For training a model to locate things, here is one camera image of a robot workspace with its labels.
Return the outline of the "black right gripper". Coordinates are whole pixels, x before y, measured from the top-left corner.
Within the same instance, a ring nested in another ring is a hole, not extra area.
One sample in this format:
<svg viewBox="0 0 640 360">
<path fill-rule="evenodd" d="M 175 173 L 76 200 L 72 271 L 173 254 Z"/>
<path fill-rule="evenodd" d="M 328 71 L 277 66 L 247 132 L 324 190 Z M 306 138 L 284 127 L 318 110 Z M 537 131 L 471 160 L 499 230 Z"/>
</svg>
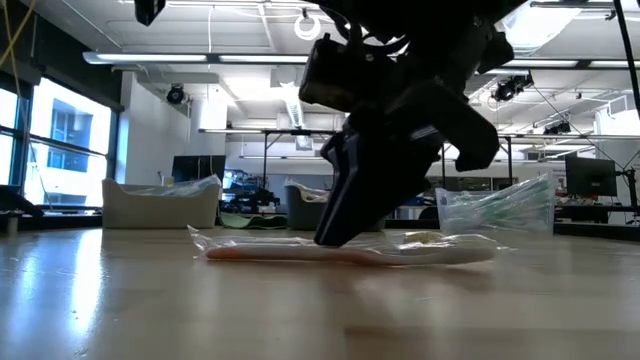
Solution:
<svg viewBox="0 0 640 360">
<path fill-rule="evenodd" d="M 369 46 L 356 31 L 348 44 L 371 56 L 385 77 L 363 91 L 344 131 L 321 151 L 334 181 L 317 245 L 346 244 L 422 192 L 444 142 L 459 151 L 458 171 L 487 168 L 499 148 L 498 133 L 471 108 L 464 89 L 475 73 L 514 57 L 505 34 L 495 29 L 470 29 L 425 53 L 412 41 L 396 60 L 389 58 L 389 46 Z"/>
</svg>

